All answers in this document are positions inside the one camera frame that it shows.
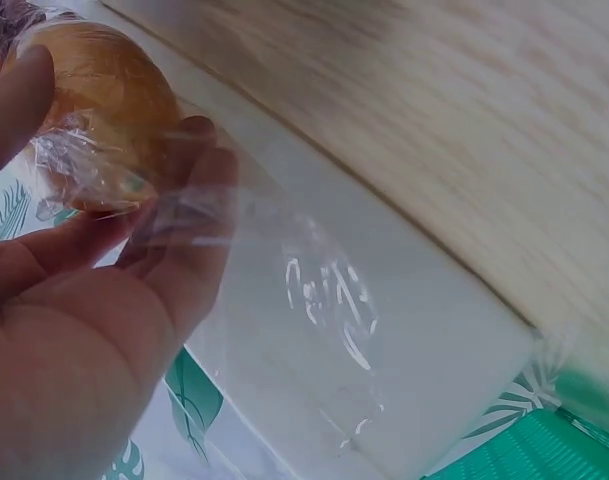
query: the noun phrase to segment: bread roll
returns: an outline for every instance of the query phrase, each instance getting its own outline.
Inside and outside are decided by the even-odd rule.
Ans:
[[[165,171],[163,136],[180,121],[160,70],[120,32],[84,20],[51,20],[23,32],[4,69],[44,45],[55,64],[55,100],[23,158],[49,203],[119,211],[154,197]]]

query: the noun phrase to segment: wrinkled plastic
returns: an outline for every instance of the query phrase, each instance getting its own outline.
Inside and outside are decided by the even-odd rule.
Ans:
[[[24,151],[22,177],[41,198],[40,216],[65,207],[123,213],[156,197],[167,187],[166,146],[180,120],[161,72],[112,28],[56,9],[28,16],[23,29],[4,24],[0,55],[11,69],[44,42],[55,59],[53,106]]]
[[[30,18],[7,24],[0,32],[0,55],[7,54],[13,42],[21,49],[24,39],[48,25],[80,21],[57,9],[31,9],[27,14]],[[56,82],[66,80],[58,78]],[[181,109],[184,115],[202,113],[189,104],[182,104]],[[223,130],[217,131],[217,143],[233,151],[238,159],[238,187],[196,186],[189,182],[182,188],[158,189],[136,168],[129,169],[129,165],[136,165],[129,155],[137,153],[137,148],[96,143],[89,118],[95,118],[92,109],[71,112],[57,128],[42,129],[32,140],[22,155],[34,156],[34,161],[24,158],[13,162],[33,196],[40,199],[38,216],[56,215],[81,193],[111,207],[113,214],[138,208],[156,197],[157,207],[151,210],[146,226],[136,231],[132,247],[229,246],[231,259],[221,293],[210,318],[194,336],[194,349],[199,351],[204,370],[222,391],[229,392],[248,381],[240,376],[240,371],[255,369],[257,378],[267,382],[264,387],[275,390],[276,415],[283,416],[282,422],[288,417],[288,411],[283,410],[288,406],[288,397],[307,397],[312,424],[324,430],[329,440],[327,445],[316,448],[329,458],[354,448],[355,438],[386,408],[386,399],[377,386],[369,355],[369,343],[379,322],[375,302],[341,246],[309,214],[289,201],[286,192]],[[114,127],[128,129],[129,125]],[[191,138],[184,131],[167,130],[161,136],[142,140],[168,145]],[[164,159],[172,161],[170,156]],[[63,195],[53,196],[40,171],[65,176],[69,188]],[[135,193],[143,192],[142,198],[123,195],[124,190],[114,185],[106,188],[107,179],[116,177],[127,179],[129,185],[139,185]],[[233,228],[232,237],[219,235]],[[274,343],[260,345],[254,337],[254,325],[264,329],[262,333],[268,334],[265,337],[275,335]],[[221,348],[239,345],[240,335],[248,335],[248,352]],[[201,338],[208,341],[200,343]],[[306,339],[309,347],[298,349],[300,339]],[[257,354],[262,348],[264,356]],[[327,380],[325,391],[307,384],[315,377],[324,377],[329,363],[344,372],[342,385]],[[348,399],[351,408],[346,407]],[[209,448],[208,437],[203,442],[205,451],[218,451],[215,445]]]
[[[173,0],[164,5],[155,0],[141,0],[136,9],[133,1],[102,1],[128,14],[226,80],[241,86],[252,85],[256,94],[260,92],[260,97],[270,98],[276,105],[288,105],[294,98],[306,98],[310,104],[319,101],[319,108],[323,108],[323,96],[328,92],[310,88],[311,82],[301,79],[323,69],[310,67],[305,62],[285,60],[289,52],[281,49],[275,43],[276,39],[293,43],[296,47],[290,50],[296,54],[301,50],[305,52],[301,58],[308,58],[313,52],[310,50],[312,46],[323,44],[319,36],[329,28],[337,34],[334,38],[345,41],[344,29],[355,27],[346,18],[356,19],[359,15],[347,16],[344,9],[354,8],[356,12],[364,9],[369,15],[378,11],[372,5],[373,8],[367,8],[365,4],[369,2],[316,2],[314,8],[319,11],[316,17],[324,18],[328,14],[326,20],[332,25],[318,27],[319,18],[312,21],[307,18],[301,25],[294,23],[304,16],[304,7],[300,11],[295,6],[298,2],[290,2],[284,8],[280,4],[280,8],[272,9],[271,2],[261,0]],[[376,20],[370,23],[377,25]],[[268,24],[273,34],[263,31]],[[369,33],[380,35],[383,32],[375,30]],[[307,37],[317,41],[302,42]],[[328,47],[343,51],[341,43],[329,44]],[[386,56],[382,52],[377,52],[377,55]],[[334,68],[329,58],[335,57],[325,55],[320,60],[323,68]],[[280,75],[284,66],[288,70]],[[551,356],[558,358],[559,368],[552,373],[552,379],[563,404],[609,431],[609,323],[583,318],[577,324],[561,322],[540,333]]]

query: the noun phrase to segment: hand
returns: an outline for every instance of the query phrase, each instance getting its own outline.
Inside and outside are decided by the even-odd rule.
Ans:
[[[0,170],[38,129],[53,92],[41,47],[0,78]],[[201,140],[169,146],[173,177],[234,186],[236,160],[216,148],[212,123],[193,118],[181,128]],[[155,217],[155,206],[147,210],[134,238]],[[0,480],[99,478],[210,310],[228,254],[221,243],[131,241],[117,266],[91,268],[134,221],[80,214],[0,243]],[[201,227],[231,234],[215,221]]]

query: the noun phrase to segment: clear plastic wrap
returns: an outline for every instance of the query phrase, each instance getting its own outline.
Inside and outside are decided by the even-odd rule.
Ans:
[[[54,106],[12,164],[40,202],[37,215],[49,218],[71,207],[121,214],[151,203],[132,248],[230,247],[220,296],[193,337],[192,353],[231,396],[248,386],[243,372],[259,373],[254,381],[267,382],[274,401],[275,438],[286,426],[293,435],[316,429],[323,439],[303,457],[318,462],[315,468],[323,468],[321,458],[355,449],[386,399],[369,355],[379,322],[375,303],[342,248],[222,129],[180,128],[185,116],[208,122],[199,108],[168,98],[159,70],[121,33],[58,9],[24,14],[0,32],[4,68],[31,44],[45,44],[56,69]],[[199,150],[189,170],[186,154],[177,154],[187,145]],[[214,150],[234,153],[238,186],[194,181],[200,159]],[[232,237],[221,236],[232,229]],[[259,329],[268,335],[260,339]],[[244,336],[248,349],[228,348],[242,345]],[[305,399],[306,406],[289,412],[289,398]],[[205,451],[217,451],[203,441]]]
[[[346,62],[356,61],[351,55],[346,55],[348,50],[343,43],[347,38],[356,41],[360,38],[357,35],[347,34],[355,28],[356,24],[353,22],[359,18],[357,13],[355,15],[347,14],[346,10],[349,8],[354,8],[355,12],[363,9],[369,18],[375,16],[375,19],[368,23],[373,28],[376,25],[381,27],[373,30],[374,35],[380,35],[386,31],[387,26],[378,23],[379,18],[377,18],[377,14],[381,13],[382,9],[374,4],[367,5],[369,2],[317,2],[314,5],[305,1],[293,1],[285,5],[282,4],[283,2],[263,0],[172,0],[164,5],[155,0],[137,2],[103,0],[103,2],[127,14],[186,55],[220,74],[225,80],[246,87],[245,89],[251,91],[256,98],[270,99],[269,103],[279,106],[276,110],[282,113],[298,111],[298,109],[306,112],[307,115],[301,117],[306,120],[302,120],[302,125],[298,126],[307,128],[310,125],[306,125],[304,122],[314,121],[315,116],[309,115],[312,108],[309,110],[308,105],[304,105],[301,99],[304,98],[308,103],[315,104],[316,108],[323,109],[326,105],[325,95],[328,95],[329,92],[319,88],[319,85],[330,85],[331,83],[328,81],[326,83],[306,82],[302,81],[303,78],[306,78],[307,75],[319,75],[326,69],[333,69],[334,72],[341,71],[345,75],[348,75],[346,72],[350,70],[355,74],[355,72],[362,71],[361,67],[368,69],[381,66],[386,63],[385,60],[388,58],[384,48],[386,43],[381,42],[378,43],[377,51],[369,52],[371,56],[368,58],[371,59],[371,62],[368,63],[365,60],[363,65],[358,64],[360,66],[358,69],[350,68],[344,71],[341,63],[334,64],[334,62],[341,62],[344,59]],[[300,18],[305,20],[301,22],[301,25],[295,24],[294,22]],[[320,36],[329,35],[329,32],[332,35],[329,36],[328,42],[319,40]],[[307,42],[307,39],[310,38],[314,38],[315,41]],[[278,41],[290,42],[294,46],[288,49],[281,48],[277,44]],[[317,58],[314,48],[320,45],[327,47],[328,51],[333,54],[322,55],[322,59]],[[368,50],[361,44],[360,47],[361,50]],[[397,44],[393,42],[392,48],[396,47]],[[332,50],[333,48],[338,49],[337,54]],[[435,54],[430,49],[425,53],[427,55]],[[289,58],[289,55],[297,55],[297,58]],[[238,65],[242,66],[239,75],[236,72]],[[283,69],[283,75],[276,74],[276,72],[280,72],[280,69]],[[367,94],[375,97],[378,92],[372,91]],[[297,107],[291,110],[284,108],[284,106],[290,105],[290,102],[294,102],[293,104]],[[325,114],[331,118],[334,118],[333,115],[347,115],[346,111],[338,112],[332,109],[325,111]],[[338,132],[342,132],[342,130],[338,128],[334,131],[334,133]],[[317,140],[321,138],[324,137],[318,133]],[[329,143],[328,139],[324,138],[321,143],[329,145],[332,142]],[[587,277],[587,283],[584,285],[587,291],[582,292],[594,302],[600,300],[591,297],[595,293],[591,291],[591,288],[594,284],[600,285],[600,282],[606,281],[604,278],[609,279],[609,268],[600,273],[602,277]],[[603,308],[608,309],[609,302],[605,299],[602,301],[606,305]],[[550,375],[563,406],[609,431],[609,321],[600,321],[596,318],[592,307],[583,310],[583,313],[587,315],[586,318],[574,317],[569,310],[568,319],[564,318],[563,321],[555,323],[542,321],[542,325],[548,325],[549,329],[541,331],[539,334],[547,345],[547,351],[557,359],[555,362],[557,367],[550,372]],[[547,311],[545,306],[540,305],[538,308],[542,308],[542,312]],[[589,316],[587,312],[592,312],[593,315]],[[577,320],[575,324],[572,324],[570,320],[573,317]],[[609,312],[605,313],[604,318],[609,318]]]

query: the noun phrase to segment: transparent plastic bag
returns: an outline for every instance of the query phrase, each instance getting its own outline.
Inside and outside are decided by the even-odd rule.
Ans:
[[[54,27],[64,28],[58,42],[66,43],[66,29],[86,25],[76,15],[57,9],[32,8],[27,15],[30,18],[24,22],[2,29],[0,54],[21,54],[36,35]],[[115,38],[120,44],[125,41],[121,33],[98,27],[99,36],[94,36],[88,34],[90,30],[84,30],[82,39],[104,49],[106,65],[132,62],[121,54],[107,56]],[[169,165],[174,158],[168,154],[170,146],[203,139],[165,127],[168,118],[142,125],[131,112],[131,123],[120,123],[119,115],[110,110],[115,102],[122,102],[124,109],[139,108],[138,99],[160,104],[167,100],[133,91],[141,86],[137,65],[130,63],[126,72],[132,74],[132,83],[121,84],[121,78],[103,73],[97,62],[83,55],[75,58],[70,45],[67,55],[72,56],[67,60],[76,64],[75,75],[56,75],[56,102],[48,119],[57,119],[47,119],[13,162],[18,176],[40,199],[38,216],[48,218],[80,205],[102,214],[121,214],[152,202],[148,220],[131,238],[131,247],[230,247],[220,295],[189,342],[191,354],[230,403],[243,406],[243,416],[262,419],[268,426],[263,435],[271,437],[266,439],[269,444],[300,435],[319,440],[307,451],[289,455],[299,459],[289,465],[294,475],[323,478],[326,464],[342,452],[351,454],[343,461],[369,475],[374,467],[360,455],[355,440],[385,409],[369,355],[379,318],[364,281],[342,248],[219,128],[216,146],[235,153],[239,185],[187,185],[187,178],[181,186],[177,178],[167,182],[166,173],[177,176]],[[56,71],[60,55],[53,55]],[[76,99],[72,105],[60,101],[68,98],[62,92],[70,82],[92,84],[96,95],[92,102],[88,98]],[[118,97],[111,102],[116,89]],[[179,116],[200,114],[198,107],[178,104]],[[142,156],[154,154],[159,157],[145,165],[152,165],[151,174],[142,168]],[[222,237],[222,230],[211,229],[213,225],[234,229],[234,234]],[[195,285],[196,292],[200,287]],[[209,450],[208,438],[204,442]],[[284,451],[300,448],[293,441]]]

